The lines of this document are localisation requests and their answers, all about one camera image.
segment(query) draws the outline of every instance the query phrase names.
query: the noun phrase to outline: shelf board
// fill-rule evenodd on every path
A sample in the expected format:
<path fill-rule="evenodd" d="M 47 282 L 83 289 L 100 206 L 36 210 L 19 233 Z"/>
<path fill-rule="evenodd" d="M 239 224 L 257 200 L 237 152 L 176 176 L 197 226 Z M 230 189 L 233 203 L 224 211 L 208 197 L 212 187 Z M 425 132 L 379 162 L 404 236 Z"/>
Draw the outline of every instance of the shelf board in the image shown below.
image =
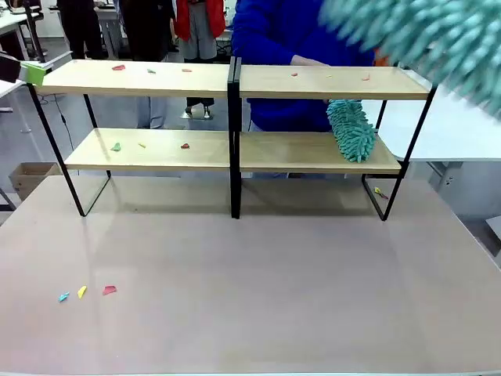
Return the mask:
<path fill-rule="evenodd" d="M 362 163 L 346 161 L 332 133 L 248 132 L 240 143 L 242 172 L 398 174 L 401 169 L 379 137 Z"/>
<path fill-rule="evenodd" d="M 115 143 L 121 151 L 111 150 Z M 99 128 L 65 163 L 74 170 L 228 171 L 228 149 L 227 132 Z"/>
<path fill-rule="evenodd" d="M 240 75 L 242 98 L 426 99 L 428 93 L 395 67 L 243 65 Z"/>
<path fill-rule="evenodd" d="M 112 70 L 121 64 L 125 70 Z M 37 90 L 41 94 L 225 98 L 228 72 L 229 65 L 222 64 L 71 60 L 48 74 Z"/>

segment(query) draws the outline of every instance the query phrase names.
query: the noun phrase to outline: yellow paper scrap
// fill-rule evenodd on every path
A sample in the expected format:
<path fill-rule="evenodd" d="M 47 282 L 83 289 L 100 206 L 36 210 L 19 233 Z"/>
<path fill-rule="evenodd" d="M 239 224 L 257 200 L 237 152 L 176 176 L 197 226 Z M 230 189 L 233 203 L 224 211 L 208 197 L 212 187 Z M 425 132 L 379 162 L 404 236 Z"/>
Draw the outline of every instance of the yellow paper scrap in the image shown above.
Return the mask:
<path fill-rule="evenodd" d="M 80 290 L 78 290 L 78 298 L 81 299 L 81 297 L 84 296 L 86 291 L 87 291 L 87 286 L 80 287 Z"/>

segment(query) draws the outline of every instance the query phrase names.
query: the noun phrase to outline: person in red jacket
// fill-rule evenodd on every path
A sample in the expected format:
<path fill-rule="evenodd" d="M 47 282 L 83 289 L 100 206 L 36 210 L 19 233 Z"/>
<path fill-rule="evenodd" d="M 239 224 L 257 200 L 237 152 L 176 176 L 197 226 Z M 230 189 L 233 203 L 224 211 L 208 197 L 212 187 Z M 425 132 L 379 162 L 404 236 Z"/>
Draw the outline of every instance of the person in red jacket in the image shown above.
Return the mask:
<path fill-rule="evenodd" d="M 216 38 L 225 30 L 223 0 L 176 0 L 175 33 L 185 63 L 212 63 L 217 56 Z M 204 117 L 210 118 L 213 98 L 187 98 L 186 113 L 202 103 Z"/>

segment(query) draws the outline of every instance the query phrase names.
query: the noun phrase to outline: gray shorts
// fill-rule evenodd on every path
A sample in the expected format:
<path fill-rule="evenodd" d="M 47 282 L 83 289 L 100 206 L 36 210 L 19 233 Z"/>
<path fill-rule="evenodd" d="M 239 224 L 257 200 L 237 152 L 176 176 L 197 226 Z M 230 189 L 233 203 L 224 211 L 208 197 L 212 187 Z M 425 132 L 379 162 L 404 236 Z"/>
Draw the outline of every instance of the gray shorts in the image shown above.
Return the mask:
<path fill-rule="evenodd" d="M 189 5 L 190 37 L 179 41 L 179 49 L 185 59 L 213 59 L 217 55 L 216 40 L 212 35 L 205 2 Z"/>

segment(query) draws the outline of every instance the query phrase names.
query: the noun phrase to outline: hand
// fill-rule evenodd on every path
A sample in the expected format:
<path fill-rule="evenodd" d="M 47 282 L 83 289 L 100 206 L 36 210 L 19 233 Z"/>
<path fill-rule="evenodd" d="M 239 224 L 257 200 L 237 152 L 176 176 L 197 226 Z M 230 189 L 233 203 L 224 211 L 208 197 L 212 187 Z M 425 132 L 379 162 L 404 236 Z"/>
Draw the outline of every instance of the hand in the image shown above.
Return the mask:
<path fill-rule="evenodd" d="M 299 56 L 299 55 L 294 55 L 292 57 L 292 60 L 290 61 L 290 65 L 294 65 L 294 66 L 310 66 L 310 67 L 311 66 L 328 67 L 327 64 L 320 63 L 317 60 L 308 59 L 306 57 Z"/>

